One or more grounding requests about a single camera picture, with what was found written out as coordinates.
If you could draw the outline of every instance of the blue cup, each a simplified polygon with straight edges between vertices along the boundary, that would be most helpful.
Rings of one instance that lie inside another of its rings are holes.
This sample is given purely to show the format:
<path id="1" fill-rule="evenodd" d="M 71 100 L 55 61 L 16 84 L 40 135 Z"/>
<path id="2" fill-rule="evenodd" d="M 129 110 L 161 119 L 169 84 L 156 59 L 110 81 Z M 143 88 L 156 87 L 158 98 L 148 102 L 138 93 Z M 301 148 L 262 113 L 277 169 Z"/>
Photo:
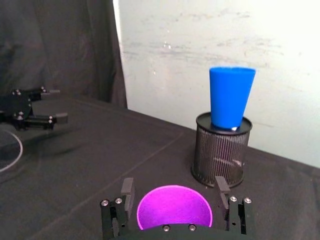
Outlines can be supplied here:
<path id="1" fill-rule="evenodd" d="M 239 127 L 256 70 L 247 67 L 210 68 L 211 122 L 223 129 Z"/>

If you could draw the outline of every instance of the black tablecloth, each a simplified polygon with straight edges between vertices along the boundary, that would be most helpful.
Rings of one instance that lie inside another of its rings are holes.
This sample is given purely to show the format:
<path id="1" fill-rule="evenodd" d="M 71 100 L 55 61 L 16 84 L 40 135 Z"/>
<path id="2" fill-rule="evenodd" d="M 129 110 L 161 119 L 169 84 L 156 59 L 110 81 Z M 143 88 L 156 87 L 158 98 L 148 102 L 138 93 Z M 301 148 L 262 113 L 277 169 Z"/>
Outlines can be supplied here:
<path id="1" fill-rule="evenodd" d="M 213 227 L 224 228 L 217 190 L 190 173 L 194 130 L 80 97 L 40 101 L 34 111 L 68 112 L 69 123 L 53 131 L 10 128 L 24 153 L 0 176 L 0 240 L 101 240 L 99 202 L 117 197 L 126 177 L 135 180 L 132 230 L 139 200 L 163 185 L 200 192 Z M 318 168 L 249 148 L 244 174 L 231 191 L 252 199 L 259 240 L 320 239 Z"/>

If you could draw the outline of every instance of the screw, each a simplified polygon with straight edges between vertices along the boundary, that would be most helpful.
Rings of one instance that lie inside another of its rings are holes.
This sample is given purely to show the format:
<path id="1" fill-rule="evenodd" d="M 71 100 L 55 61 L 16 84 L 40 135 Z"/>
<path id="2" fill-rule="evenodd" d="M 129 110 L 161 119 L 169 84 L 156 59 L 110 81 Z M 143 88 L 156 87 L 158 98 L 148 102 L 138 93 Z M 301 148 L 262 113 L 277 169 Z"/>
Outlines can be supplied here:
<path id="1" fill-rule="evenodd" d="M 122 199 L 121 199 L 121 197 L 118 197 L 118 198 L 115 200 L 115 203 L 116 203 L 116 204 L 120 204 L 120 203 L 122 203 Z"/>
<path id="2" fill-rule="evenodd" d="M 191 232 L 193 232 L 197 229 L 196 225 L 194 225 L 194 224 L 190 224 L 188 228 Z"/>
<path id="3" fill-rule="evenodd" d="M 248 197 L 246 197 L 246 198 L 244 199 L 244 202 L 245 202 L 245 203 L 247 203 L 247 204 L 252 203 L 251 199 L 250 199 L 250 198 L 248 198 Z"/>
<path id="4" fill-rule="evenodd" d="M 102 202 L 101 202 L 101 206 L 107 206 L 109 204 L 109 201 L 108 200 L 103 200 Z"/>
<path id="5" fill-rule="evenodd" d="M 231 196 L 231 197 L 230 197 L 230 200 L 231 200 L 232 202 L 236 202 L 238 199 L 237 199 L 235 196 Z"/>
<path id="6" fill-rule="evenodd" d="M 169 226 L 169 225 L 163 225 L 163 226 L 162 226 L 162 229 L 163 229 L 163 231 L 165 231 L 165 232 L 169 232 L 170 226 Z"/>

